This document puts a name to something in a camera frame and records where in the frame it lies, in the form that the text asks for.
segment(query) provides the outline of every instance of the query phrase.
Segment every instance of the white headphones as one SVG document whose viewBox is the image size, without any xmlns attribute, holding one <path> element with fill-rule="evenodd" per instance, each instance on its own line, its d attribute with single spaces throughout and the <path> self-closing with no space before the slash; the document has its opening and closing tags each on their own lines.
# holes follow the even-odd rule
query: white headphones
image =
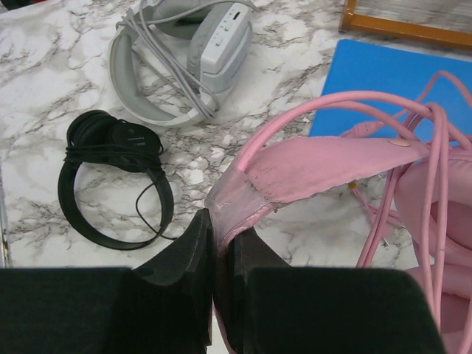
<svg viewBox="0 0 472 354">
<path fill-rule="evenodd" d="M 251 9 L 257 8 L 238 0 L 145 2 L 141 0 L 137 12 L 129 10 L 117 24 L 110 45 L 108 73 L 119 100 L 135 117 L 154 125 L 181 127 L 213 118 L 239 79 L 251 43 Z M 166 35 L 191 40 L 186 68 L 152 32 L 151 25 Z M 175 117 L 139 92 L 132 58 L 132 54 L 139 55 L 132 49 L 138 38 L 174 76 L 178 87 L 155 72 L 190 100 L 193 108 L 188 113 Z"/>
</svg>

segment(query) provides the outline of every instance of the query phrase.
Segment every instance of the white marble surface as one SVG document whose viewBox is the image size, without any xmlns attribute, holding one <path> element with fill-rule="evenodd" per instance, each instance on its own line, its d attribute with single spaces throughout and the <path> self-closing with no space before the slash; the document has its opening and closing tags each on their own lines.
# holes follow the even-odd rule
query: white marble surface
<svg viewBox="0 0 472 354">
<path fill-rule="evenodd" d="M 119 104 L 106 76 L 106 52 L 114 25 L 135 1 L 48 0 L 0 15 L 0 153 L 11 264 L 15 267 L 130 266 L 150 259 L 169 244 L 164 239 L 138 251 L 95 246 L 73 230 L 58 203 L 57 181 L 70 122 L 101 108 L 136 121 Z M 320 94 L 336 42 L 363 38 L 418 52 L 470 60 L 417 44 L 338 33 L 342 1 L 258 0 L 254 39 L 244 74 L 213 125 L 155 129 L 164 141 L 164 168 L 176 199 L 166 232 L 183 232 L 203 206 L 209 188 L 257 126 L 277 113 Z M 152 98 L 174 103 L 172 91 L 145 75 Z M 298 119 L 278 139 L 305 135 L 310 116 Z M 122 239 L 150 236 L 133 201 L 147 177 L 112 167 L 83 168 L 77 195 L 84 215 L 99 229 Z M 362 190 L 378 201 L 383 179 Z M 156 196 L 142 209 L 159 221 Z M 353 266 L 369 231 L 362 206 L 338 187 L 271 215 L 257 226 L 264 240 L 292 265 Z M 377 266 L 407 268 L 416 261 L 404 230 L 380 247 Z M 225 353 L 214 332 L 209 353 Z"/>
</svg>

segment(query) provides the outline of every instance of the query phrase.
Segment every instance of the blue board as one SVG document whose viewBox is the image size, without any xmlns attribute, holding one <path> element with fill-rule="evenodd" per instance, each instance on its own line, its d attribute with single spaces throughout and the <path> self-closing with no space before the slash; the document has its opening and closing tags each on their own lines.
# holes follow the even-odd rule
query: blue board
<svg viewBox="0 0 472 354">
<path fill-rule="evenodd" d="M 415 100 L 431 77 L 439 70 L 456 75 L 472 91 L 472 62 L 442 58 L 344 39 L 338 42 L 322 95 L 349 90 L 376 90 Z M 447 112 L 449 120 L 463 133 L 472 134 L 472 110 L 455 86 L 440 78 L 425 102 L 436 102 Z M 363 101 L 389 114 L 401 111 L 395 105 Z M 315 113 L 310 136 L 338 136 L 354 125 L 373 118 L 357 112 L 325 109 Z M 431 140 L 433 125 L 426 119 L 415 130 L 423 141 Z M 372 136 L 393 137 L 384 127 Z"/>
</svg>

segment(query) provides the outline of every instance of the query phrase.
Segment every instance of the wooden frame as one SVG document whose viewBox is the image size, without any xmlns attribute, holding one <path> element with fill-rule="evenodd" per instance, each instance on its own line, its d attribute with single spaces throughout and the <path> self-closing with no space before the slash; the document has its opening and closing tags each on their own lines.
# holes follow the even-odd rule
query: wooden frame
<svg viewBox="0 0 472 354">
<path fill-rule="evenodd" d="M 407 24 L 405 22 L 366 15 L 357 15 L 355 14 L 356 5 L 357 0 L 346 0 L 341 23 L 339 25 L 341 32 L 360 30 L 430 44 L 472 49 L 472 33 L 422 26 L 419 24 Z"/>
</svg>

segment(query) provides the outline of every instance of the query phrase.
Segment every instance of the pink headphones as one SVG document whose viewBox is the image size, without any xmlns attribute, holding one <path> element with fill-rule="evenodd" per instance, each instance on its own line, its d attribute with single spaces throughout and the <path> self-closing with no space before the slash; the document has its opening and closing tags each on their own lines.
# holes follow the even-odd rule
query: pink headphones
<svg viewBox="0 0 472 354">
<path fill-rule="evenodd" d="M 270 212 L 349 183 L 372 219 L 357 266 L 370 265 L 386 223 L 398 225 L 401 220 L 412 235 L 420 264 L 407 272 L 424 290 L 445 347 L 451 354 L 472 354 L 472 142 L 449 123 L 443 108 L 420 103 L 439 76 L 454 83 L 472 108 L 469 90 L 453 75 L 438 72 L 416 101 L 376 91 L 347 91 L 316 98 L 266 123 L 206 199 L 218 260 L 236 235 Z M 359 100 L 384 101 L 404 110 L 392 117 Z M 360 124 L 342 136 L 295 137 L 265 146 L 291 120 L 323 108 L 359 111 L 379 122 Z M 405 113 L 405 121 L 398 122 Z M 421 142 L 413 133 L 424 118 L 434 124 L 431 142 Z M 398 138 L 363 138 L 383 125 L 394 128 Z M 388 171 L 386 186 L 376 210 L 351 182 L 383 171 Z M 398 212 L 390 212 L 394 199 Z M 225 269 L 218 260 L 214 301 L 224 337 Z"/>
</svg>

